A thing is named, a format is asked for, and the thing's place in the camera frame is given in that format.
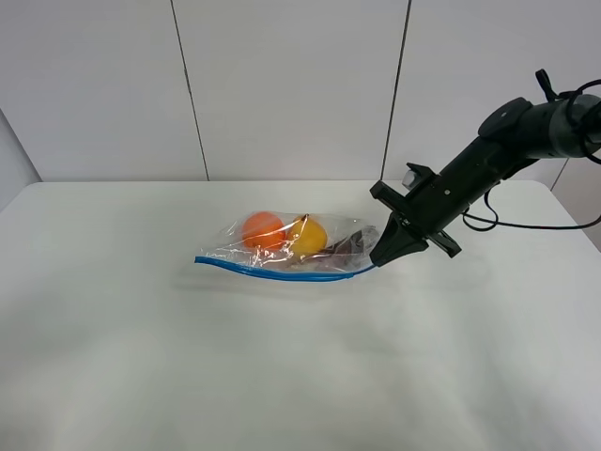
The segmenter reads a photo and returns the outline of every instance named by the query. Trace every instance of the black cable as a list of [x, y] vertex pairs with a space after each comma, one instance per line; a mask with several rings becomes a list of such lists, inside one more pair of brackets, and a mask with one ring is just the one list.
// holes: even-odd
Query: black cable
[[[526, 228], [529, 230], [581, 230], [583, 228], [589, 228], [589, 227], [596, 226], [597, 224], [601, 224], [601, 215], [594, 221], [590, 221], [589, 223], [582, 224], [582, 225], [525, 225], [525, 224], [504, 223], [502, 221], [499, 221], [498, 213], [496, 211], [494, 211], [494, 209], [490, 206], [490, 202], [488, 200], [489, 194], [490, 194], [490, 190], [488, 190], [485, 194], [485, 204], [486, 204], [486, 207], [495, 214], [495, 220], [493, 221], [490, 219], [473, 216], [471, 214], [468, 214], [468, 211], [470, 209], [467, 209], [461, 214], [463, 215], [463, 224], [465, 224], [471, 230], [474, 230], [476, 232], [487, 232], [489, 230], [492, 230], [496, 226]], [[480, 221], [481, 223], [487, 223], [487, 224], [491, 224], [491, 225], [488, 227], [477, 227], [475, 225], [469, 224], [466, 221], [466, 218], [470, 218], [470, 219], [473, 219], [474, 221]]]
[[[470, 211], [470, 208], [468, 208], [467, 210], [465, 210], [462, 213], [463, 214], [463, 218], [462, 218], [463, 224], [465, 224], [467, 227], [469, 227], [471, 230], [473, 230], [475, 232], [488, 232], [499, 225], [499, 215], [492, 207], [490, 207], [490, 203], [488, 202], [488, 196], [490, 195], [490, 190], [488, 190], [485, 194], [485, 204], [488, 207], [488, 209], [494, 213], [494, 215], [495, 215], [494, 221], [483, 220], [483, 218], [478, 218], [477, 216], [472, 216], [472, 215], [468, 214], [468, 211]], [[466, 221], [466, 218], [475, 219], [477, 221], [482, 221], [483, 223], [489, 223], [491, 225], [489, 225], [488, 227], [477, 227], [476, 225], [471, 225], [470, 223], [468, 223], [468, 221]]]

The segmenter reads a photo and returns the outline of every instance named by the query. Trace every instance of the orange ball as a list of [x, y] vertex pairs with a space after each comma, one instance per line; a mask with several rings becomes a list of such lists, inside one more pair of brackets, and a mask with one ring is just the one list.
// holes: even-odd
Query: orange ball
[[284, 246], [284, 223], [275, 214], [260, 211], [251, 215], [242, 225], [242, 239], [248, 248], [277, 251]]

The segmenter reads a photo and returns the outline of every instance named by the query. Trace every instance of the plastic bag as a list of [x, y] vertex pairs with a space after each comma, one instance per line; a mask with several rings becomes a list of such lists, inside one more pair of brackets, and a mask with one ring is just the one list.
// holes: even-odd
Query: plastic bag
[[260, 211], [222, 230], [195, 262], [254, 277], [330, 282], [371, 270], [379, 236], [359, 219]]

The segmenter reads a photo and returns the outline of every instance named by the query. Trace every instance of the yellow ball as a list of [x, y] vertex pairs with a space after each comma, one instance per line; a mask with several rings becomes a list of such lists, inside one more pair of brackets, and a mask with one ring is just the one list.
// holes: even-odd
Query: yellow ball
[[328, 244], [326, 230], [308, 214], [294, 220], [286, 239], [290, 243], [288, 249], [300, 258], [317, 254]]

